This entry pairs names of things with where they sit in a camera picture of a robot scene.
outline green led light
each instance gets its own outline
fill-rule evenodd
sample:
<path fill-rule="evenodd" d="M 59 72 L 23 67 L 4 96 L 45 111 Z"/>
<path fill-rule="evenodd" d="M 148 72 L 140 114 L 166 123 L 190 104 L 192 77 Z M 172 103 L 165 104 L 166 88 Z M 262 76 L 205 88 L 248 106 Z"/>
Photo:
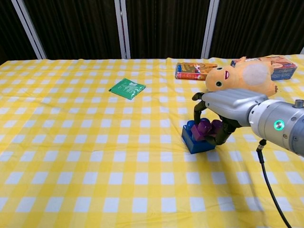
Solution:
<path fill-rule="evenodd" d="M 283 121 L 283 120 L 277 120 L 277 121 L 275 121 L 275 123 L 274 123 L 274 128 L 275 128 L 277 131 L 283 130 L 284 127 L 285 127 L 285 124 L 284 124 L 284 121 Z"/>

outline green snack bag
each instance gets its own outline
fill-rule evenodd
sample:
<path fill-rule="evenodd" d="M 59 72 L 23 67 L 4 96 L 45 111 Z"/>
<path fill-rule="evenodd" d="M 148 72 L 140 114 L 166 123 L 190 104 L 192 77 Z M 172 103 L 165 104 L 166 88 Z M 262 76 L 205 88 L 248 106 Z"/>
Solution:
<path fill-rule="evenodd" d="M 119 96 L 132 100 L 138 95 L 146 86 L 132 82 L 126 78 L 114 85 L 109 91 Z"/>

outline stuffed toy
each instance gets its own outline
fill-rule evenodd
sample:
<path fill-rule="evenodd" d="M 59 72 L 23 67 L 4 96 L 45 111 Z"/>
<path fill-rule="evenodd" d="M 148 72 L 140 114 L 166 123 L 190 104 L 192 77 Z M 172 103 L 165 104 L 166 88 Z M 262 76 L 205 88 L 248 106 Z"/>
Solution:
<path fill-rule="evenodd" d="M 272 96 L 277 92 L 277 86 L 271 81 L 274 71 L 272 62 L 260 60 L 245 61 L 242 57 L 235 67 L 224 66 L 212 69 L 206 78 L 208 91 L 242 88 Z"/>

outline checkered tablecloth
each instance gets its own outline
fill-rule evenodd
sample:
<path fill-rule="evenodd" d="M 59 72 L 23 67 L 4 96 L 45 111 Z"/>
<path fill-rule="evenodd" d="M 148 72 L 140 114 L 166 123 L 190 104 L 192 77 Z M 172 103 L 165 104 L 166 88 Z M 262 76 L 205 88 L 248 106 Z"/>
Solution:
<path fill-rule="evenodd" d="M 304 55 L 287 58 L 298 69 L 273 98 L 293 102 L 304 98 Z M 284 227 L 250 128 L 188 152 L 181 130 L 205 84 L 175 79 L 178 61 L 200 60 L 0 66 L 0 227 Z M 110 93 L 124 77 L 147 87 L 131 101 Z M 304 159 L 272 143 L 264 157 L 285 216 L 304 227 Z"/>

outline cereal box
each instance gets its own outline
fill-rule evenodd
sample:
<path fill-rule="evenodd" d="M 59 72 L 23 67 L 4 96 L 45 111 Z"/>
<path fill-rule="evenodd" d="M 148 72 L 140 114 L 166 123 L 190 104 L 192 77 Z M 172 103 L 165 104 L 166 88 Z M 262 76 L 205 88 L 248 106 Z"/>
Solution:
<path fill-rule="evenodd" d="M 290 79 L 296 70 L 296 64 L 287 60 L 284 56 L 270 56 L 261 58 L 248 58 L 245 61 L 250 60 L 260 60 L 260 61 L 272 61 L 272 66 L 274 67 L 274 72 L 271 75 L 271 80 L 286 80 Z M 235 66 L 240 59 L 234 59 L 231 61 L 231 66 Z"/>
<path fill-rule="evenodd" d="M 206 80 L 208 72 L 217 66 L 212 63 L 177 63 L 175 78 Z"/>

